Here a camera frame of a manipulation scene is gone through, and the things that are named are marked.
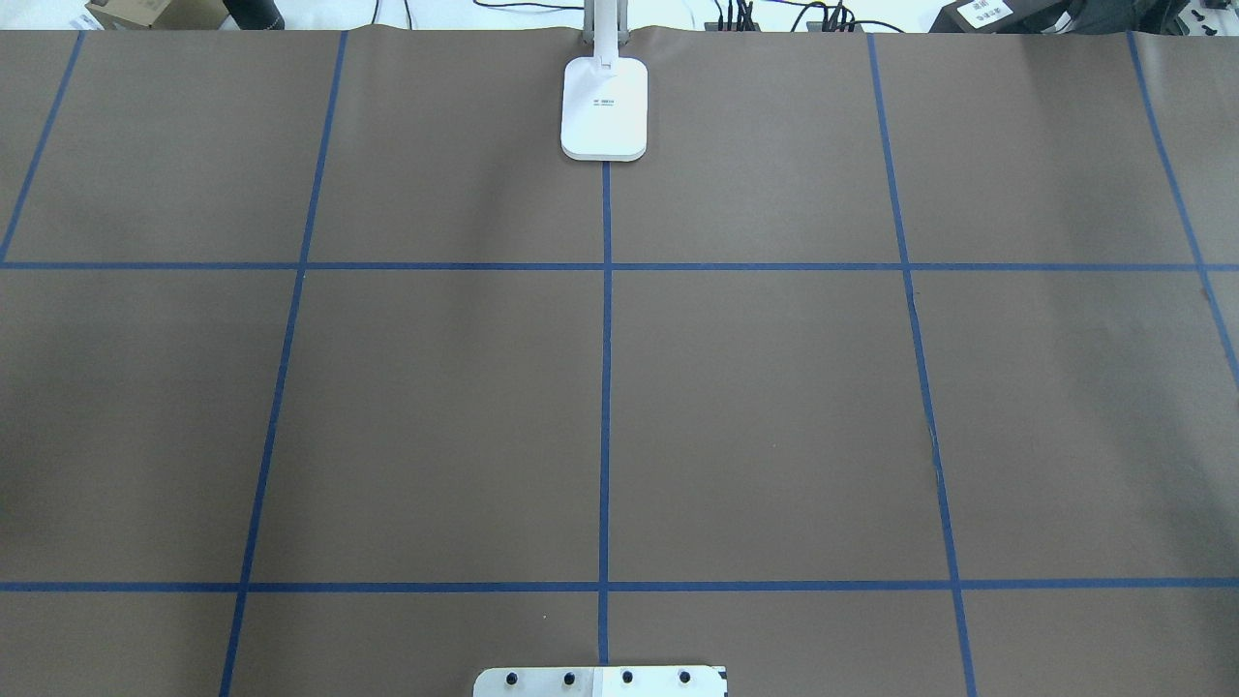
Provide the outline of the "cardboard box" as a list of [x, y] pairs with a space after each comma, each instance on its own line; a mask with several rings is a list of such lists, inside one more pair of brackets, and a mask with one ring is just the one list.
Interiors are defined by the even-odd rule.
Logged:
[[107, 30], [217, 30], [228, 17], [223, 1], [85, 1]]

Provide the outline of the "black labelled box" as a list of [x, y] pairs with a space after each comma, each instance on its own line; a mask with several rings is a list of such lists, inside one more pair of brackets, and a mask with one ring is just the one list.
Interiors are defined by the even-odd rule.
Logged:
[[1053, 33], [1070, 24], [1078, 1], [952, 1], [930, 33]]

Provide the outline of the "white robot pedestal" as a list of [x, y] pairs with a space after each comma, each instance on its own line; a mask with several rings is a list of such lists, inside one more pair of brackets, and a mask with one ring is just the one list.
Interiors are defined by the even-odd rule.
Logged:
[[493, 667], [478, 673], [473, 696], [727, 696], [724, 667], [627, 665]]

